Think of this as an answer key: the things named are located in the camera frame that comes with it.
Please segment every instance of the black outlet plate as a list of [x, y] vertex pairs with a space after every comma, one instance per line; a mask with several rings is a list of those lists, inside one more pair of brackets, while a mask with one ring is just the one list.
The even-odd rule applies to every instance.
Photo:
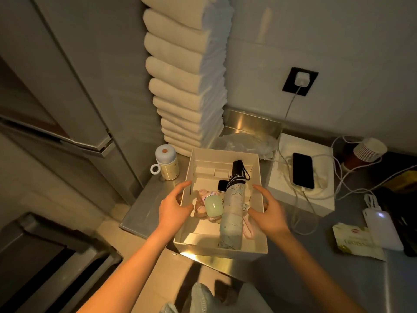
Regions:
[[311, 70], [297, 68], [297, 67], [291, 68], [291, 71], [289, 72], [288, 78], [285, 81], [284, 87], [282, 87], [282, 91], [286, 91], [286, 92], [290, 92], [290, 93], [297, 92], [298, 86], [294, 84], [294, 81], [295, 81], [295, 76], [297, 75], [297, 72], [299, 72], [299, 71], [302, 71], [303, 73], [310, 73], [310, 83], [309, 83], [309, 85], [306, 86], [305, 88], [300, 88], [300, 90], [297, 93], [297, 95], [302, 95], [302, 96], [307, 95], [307, 92], [309, 92], [311, 86], [314, 83], [314, 80], [317, 78], [319, 73], [315, 72], [315, 71], [311, 71]]

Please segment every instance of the phone charger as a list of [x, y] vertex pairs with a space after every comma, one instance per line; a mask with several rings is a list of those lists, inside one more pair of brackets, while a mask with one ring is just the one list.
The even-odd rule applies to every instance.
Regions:
[[362, 213], [376, 245], [391, 250], [404, 250], [389, 213], [373, 208], [367, 208]]

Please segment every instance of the wet wipes package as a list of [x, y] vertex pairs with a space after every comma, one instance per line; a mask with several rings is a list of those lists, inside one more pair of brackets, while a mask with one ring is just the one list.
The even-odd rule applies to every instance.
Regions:
[[337, 223], [333, 226], [333, 233], [342, 252], [386, 260], [384, 251], [375, 244], [367, 227]]

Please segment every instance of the smartphone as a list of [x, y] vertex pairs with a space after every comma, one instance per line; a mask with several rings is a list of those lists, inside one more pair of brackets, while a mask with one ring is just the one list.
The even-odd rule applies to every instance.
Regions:
[[225, 193], [228, 183], [229, 183], [228, 180], [219, 180], [218, 181], [218, 186], [217, 186], [218, 191], [221, 192], [221, 193]]
[[314, 189], [313, 159], [301, 153], [292, 154], [292, 183]]

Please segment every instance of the white mug handle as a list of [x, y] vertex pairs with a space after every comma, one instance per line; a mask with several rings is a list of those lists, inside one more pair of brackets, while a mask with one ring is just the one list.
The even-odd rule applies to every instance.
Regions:
[[158, 174], [161, 172], [161, 166], [159, 165], [159, 163], [155, 163], [151, 166], [151, 174]]

